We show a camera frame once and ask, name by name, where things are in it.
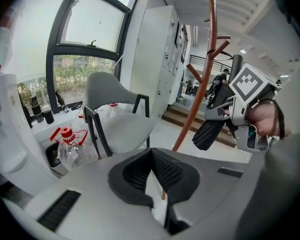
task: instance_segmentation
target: wooden coat rack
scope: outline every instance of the wooden coat rack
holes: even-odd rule
[[[198,72],[195,70],[195,68],[189,63],[186,67],[190,70],[190,72],[194,75],[194,77],[199,82],[199,88],[195,95],[193,105],[191,107],[190,113],[186,118],[186,122],[179,134],[178,139],[176,140],[172,151],[178,151],[179,147],[181,146],[182,142],[184,141],[190,126],[195,119],[197,112],[199,110],[199,107],[201,105],[201,101],[203,100],[206,89],[208,86],[208,81],[210,78],[212,66],[214,63],[214,58],[222,52],[229,44],[230,42],[227,39],[230,39],[229,35],[217,35],[218,27],[217,27],[217,6],[216,6],[216,0],[209,0],[209,11],[210,11],[210,19],[206,19],[204,22],[210,22],[210,37],[208,40],[208,49],[206,54],[206,60],[204,64],[204,69],[202,73],[202,77],[198,74]],[[217,45],[217,39],[226,39],[218,48],[216,48]],[[166,193],[165,191],[162,192],[162,199],[166,199]]]

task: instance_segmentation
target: gray chair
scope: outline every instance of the gray chair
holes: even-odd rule
[[[141,99],[144,99],[145,103],[145,116],[136,114]],[[133,111],[111,119],[100,118],[95,110],[111,103],[134,104]],[[91,140],[98,154],[97,138],[100,139],[108,157],[114,153],[135,150],[145,141],[146,146],[150,147],[149,136],[155,122],[149,118],[149,97],[125,89],[118,79],[109,73],[94,72],[89,75],[83,97],[83,116],[88,123]]]

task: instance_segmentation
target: white ceiling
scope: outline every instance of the white ceiling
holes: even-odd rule
[[[199,26],[198,44],[207,42],[208,0],[166,2],[174,5],[182,24]],[[300,59],[300,42],[274,0],[216,0],[216,6],[219,34],[231,35],[228,50],[246,50],[273,76],[291,73],[295,64],[290,62]]]

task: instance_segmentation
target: chair armrest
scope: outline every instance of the chair armrest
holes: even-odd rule
[[[106,155],[108,157],[112,157],[113,152],[109,148],[109,145],[108,145],[104,130],[102,128],[100,117],[99,117],[98,113],[95,112],[94,110],[92,110],[87,105],[84,106],[83,113],[85,115],[86,123],[88,123],[88,126],[89,126],[89,132],[90,132],[92,143],[93,143],[94,147],[96,148],[98,154],[99,154],[99,150],[98,150],[98,145],[97,145],[97,138],[95,136],[94,124],[95,124],[96,131],[98,132],[98,136],[100,138],[100,141],[102,143],[102,146],[104,148]]]
[[[136,97],[136,101],[132,110],[132,113],[136,113],[137,112],[137,108],[139,106],[140,100],[144,99],[144,104],[145,104],[145,116],[147,118],[150,117],[150,111],[149,111],[149,96],[143,95],[143,94],[138,94],[138,96]]]

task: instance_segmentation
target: plastic water bottle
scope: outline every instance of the plastic water bottle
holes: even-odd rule
[[[60,131],[63,141],[54,139]],[[87,130],[73,132],[67,126],[58,128],[51,136],[51,141],[59,143],[57,155],[61,164],[69,171],[79,166],[98,160],[98,154],[92,141],[87,137]]]

